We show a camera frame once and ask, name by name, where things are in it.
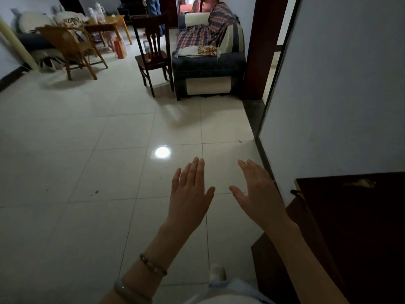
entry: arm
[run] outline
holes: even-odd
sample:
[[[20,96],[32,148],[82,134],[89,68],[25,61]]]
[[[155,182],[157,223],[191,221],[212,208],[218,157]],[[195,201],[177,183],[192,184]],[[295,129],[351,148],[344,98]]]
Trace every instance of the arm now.
[[[169,214],[144,255],[155,265],[167,270],[193,231],[200,225],[214,197],[214,187],[205,194],[204,159],[195,158],[183,172],[178,168],[172,181]],[[138,258],[122,281],[132,291],[151,299],[162,275],[154,273]],[[101,304],[126,304],[114,290]]]
[[[301,235],[288,218],[284,203],[270,175],[255,162],[239,160],[247,182],[246,196],[235,186],[229,189],[246,214],[269,236],[287,268],[302,304],[348,304]]]

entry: beaded bracelet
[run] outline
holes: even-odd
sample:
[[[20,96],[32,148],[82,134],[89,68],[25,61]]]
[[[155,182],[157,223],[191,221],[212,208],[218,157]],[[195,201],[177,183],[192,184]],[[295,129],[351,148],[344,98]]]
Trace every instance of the beaded bracelet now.
[[[159,273],[163,276],[167,275],[167,271],[163,270],[161,267],[158,267],[155,264],[153,264],[152,262],[150,262],[149,259],[146,258],[144,254],[139,254],[139,257],[142,260],[142,262],[145,264],[145,266],[147,266],[149,268],[150,271]]]

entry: orange paper bag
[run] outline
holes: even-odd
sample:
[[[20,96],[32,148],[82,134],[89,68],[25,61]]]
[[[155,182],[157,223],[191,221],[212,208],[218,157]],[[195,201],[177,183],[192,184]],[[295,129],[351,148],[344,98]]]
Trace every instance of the orange paper bag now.
[[[122,38],[118,38],[118,37],[115,38],[114,48],[115,48],[115,52],[119,59],[126,58],[126,46],[125,46],[124,40]]]

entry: patterned cloth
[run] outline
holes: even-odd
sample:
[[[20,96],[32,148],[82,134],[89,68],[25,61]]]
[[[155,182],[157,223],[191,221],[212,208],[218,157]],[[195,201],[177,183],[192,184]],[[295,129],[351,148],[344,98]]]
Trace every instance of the patterned cloth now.
[[[190,46],[219,47],[228,26],[236,23],[240,23],[239,19],[228,6],[224,2],[217,3],[209,15],[208,25],[193,25],[180,31],[176,51]]]

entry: person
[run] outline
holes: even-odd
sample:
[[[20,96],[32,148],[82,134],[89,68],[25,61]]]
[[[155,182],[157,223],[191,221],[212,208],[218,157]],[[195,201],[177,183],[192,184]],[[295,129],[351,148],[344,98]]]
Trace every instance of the person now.
[[[160,3],[159,0],[142,0],[143,6],[148,9],[149,15],[152,17],[160,16],[162,13],[160,12]],[[160,34],[165,35],[166,28],[165,25],[160,25]]]
[[[229,189],[244,212],[270,237],[287,268],[302,304],[348,301],[318,262],[303,239],[299,227],[288,218],[284,204],[268,172],[251,160],[239,160],[248,195],[236,186]],[[214,187],[205,193],[204,159],[195,158],[172,180],[169,213],[156,237],[131,269],[118,279],[102,304],[151,303],[170,264],[193,231],[200,225],[214,197]],[[211,267],[206,293],[187,304],[273,303],[241,280],[225,281],[224,269]]]

